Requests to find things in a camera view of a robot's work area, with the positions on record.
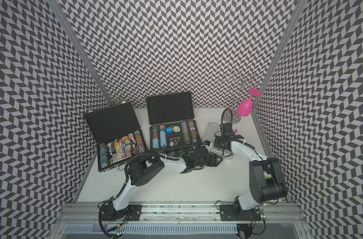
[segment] metal grate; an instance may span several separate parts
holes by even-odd
[[[117,224],[108,224],[110,229]],[[121,227],[123,234],[187,235],[187,234],[236,234],[236,224],[231,223],[129,223]],[[64,234],[100,234],[98,224],[67,224]]]
[[[64,229],[65,233],[85,233],[92,232],[93,224],[68,224]]]
[[[236,234],[236,225],[232,224],[127,224],[120,230],[124,234]]]

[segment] yellow poker chip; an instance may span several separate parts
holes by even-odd
[[[179,126],[175,126],[175,127],[173,128],[173,130],[174,130],[174,132],[180,132],[180,127],[179,127]]]

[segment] blue poker chip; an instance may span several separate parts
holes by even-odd
[[[172,132],[173,132],[173,128],[172,128],[172,127],[167,127],[167,128],[165,129],[165,131],[166,131],[167,133],[172,133]]]

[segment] chevron patterned wall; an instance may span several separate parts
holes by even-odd
[[[309,0],[258,115],[312,234],[363,238],[363,0]]]
[[[264,78],[297,0],[59,2],[112,98],[191,91],[217,107],[234,104],[231,70]]]
[[[0,0],[0,238],[49,233],[94,151],[82,114],[106,105],[43,0]]]

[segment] white table surface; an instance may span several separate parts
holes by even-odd
[[[195,108],[195,120],[203,140],[208,123],[220,124],[224,108]],[[146,145],[150,145],[150,124],[147,109],[135,109]],[[264,154],[252,117],[242,117],[233,125],[245,140]],[[78,202],[100,202],[116,195],[125,180],[124,172],[116,169],[98,172],[98,161],[91,166],[90,173],[79,194]],[[233,201],[244,194],[249,176],[244,172],[249,167],[239,156],[225,158],[218,167],[204,167],[187,174],[160,171],[148,184],[139,187],[132,202],[215,202]]]

